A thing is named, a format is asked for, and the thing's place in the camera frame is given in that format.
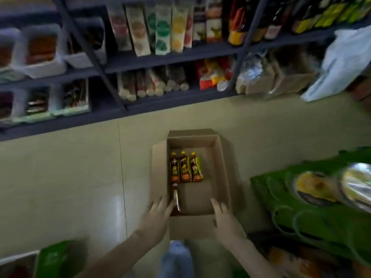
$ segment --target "person's left hand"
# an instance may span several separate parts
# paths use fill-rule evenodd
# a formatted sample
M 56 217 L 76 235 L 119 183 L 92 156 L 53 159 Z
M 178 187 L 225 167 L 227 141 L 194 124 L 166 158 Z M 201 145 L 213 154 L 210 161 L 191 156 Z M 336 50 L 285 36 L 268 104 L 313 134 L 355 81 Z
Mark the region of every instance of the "person's left hand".
M 174 205 L 175 201 L 172 200 L 167 206 L 167 196 L 162 196 L 148 205 L 147 212 L 134 233 L 140 236 L 149 248 L 155 247 L 164 239 Z

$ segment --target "forearm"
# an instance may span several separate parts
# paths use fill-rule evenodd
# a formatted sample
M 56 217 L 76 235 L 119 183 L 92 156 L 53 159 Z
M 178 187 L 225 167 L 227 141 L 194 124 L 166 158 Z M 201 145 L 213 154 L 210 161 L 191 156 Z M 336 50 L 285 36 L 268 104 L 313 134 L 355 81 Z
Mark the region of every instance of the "forearm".
M 121 278 L 143 257 L 150 247 L 133 233 L 100 260 L 88 266 L 76 278 Z
M 282 278 L 250 240 L 236 242 L 230 251 L 251 278 Z

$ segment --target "green display stand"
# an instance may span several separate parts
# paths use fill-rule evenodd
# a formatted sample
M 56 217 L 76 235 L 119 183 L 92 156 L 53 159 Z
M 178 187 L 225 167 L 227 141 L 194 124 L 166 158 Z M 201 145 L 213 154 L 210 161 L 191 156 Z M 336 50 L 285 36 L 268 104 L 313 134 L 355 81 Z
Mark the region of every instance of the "green display stand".
M 292 189 L 300 173 L 313 171 L 334 176 L 351 163 L 371 163 L 371 147 L 341 151 L 330 159 L 304 162 L 250 180 L 273 223 L 286 236 L 371 267 L 371 214 L 343 204 L 306 204 L 295 197 Z

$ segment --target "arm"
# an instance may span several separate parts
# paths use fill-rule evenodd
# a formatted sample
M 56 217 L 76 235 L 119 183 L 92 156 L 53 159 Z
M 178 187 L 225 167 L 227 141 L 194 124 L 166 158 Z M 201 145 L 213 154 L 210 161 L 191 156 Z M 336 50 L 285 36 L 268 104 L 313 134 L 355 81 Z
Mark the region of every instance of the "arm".
M 258 252 L 224 203 L 211 199 L 216 218 L 216 236 L 220 243 L 230 251 L 251 278 L 281 278 L 281 275 Z
M 173 207 L 173 201 L 167 206 L 166 196 L 151 203 L 137 230 L 123 243 L 83 270 L 76 278 L 122 277 L 164 238 Z

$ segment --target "shelf post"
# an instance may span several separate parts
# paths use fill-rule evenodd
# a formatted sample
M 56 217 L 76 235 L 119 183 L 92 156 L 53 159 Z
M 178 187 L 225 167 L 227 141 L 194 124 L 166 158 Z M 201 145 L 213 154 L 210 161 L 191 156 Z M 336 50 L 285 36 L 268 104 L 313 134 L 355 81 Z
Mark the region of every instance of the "shelf post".
M 90 62 L 94 65 L 95 69 L 98 71 L 100 77 L 102 78 L 104 84 L 111 93 L 117 105 L 123 110 L 127 110 L 126 106 L 123 103 L 123 100 L 118 95 L 118 91 L 111 84 L 106 73 L 104 72 L 103 67 L 100 65 L 93 49 L 90 47 L 89 43 L 84 38 L 74 18 L 72 18 L 71 15 L 69 14 L 65 1 L 64 0 L 52 0 L 52 1 L 56 5 L 58 13 L 62 16 L 63 23 L 67 26 L 68 30 L 73 33 L 78 43 L 86 52 L 86 55 L 88 56 Z
M 229 92 L 233 91 L 233 87 L 237 81 L 237 77 L 239 75 L 243 59 L 246 53 L 248 52 L 248 48 L 250 47 L 250 44 L 251 44 L 251 39 L 262 19 L 267 3 L 268 3 L 268 0 L 259 0 L 259 3 L 254 13 L 253 20 L 250 24 L 250 28 L 248 29 L 248 34 L 246 35 L 245 42 L 243 43 L 242 49 L 237 53 L 237 61 L 236 61 L 236 64 L 234 65 L 232 77 L 229 80 L 229 84 L 228 84 L 227 91 Z

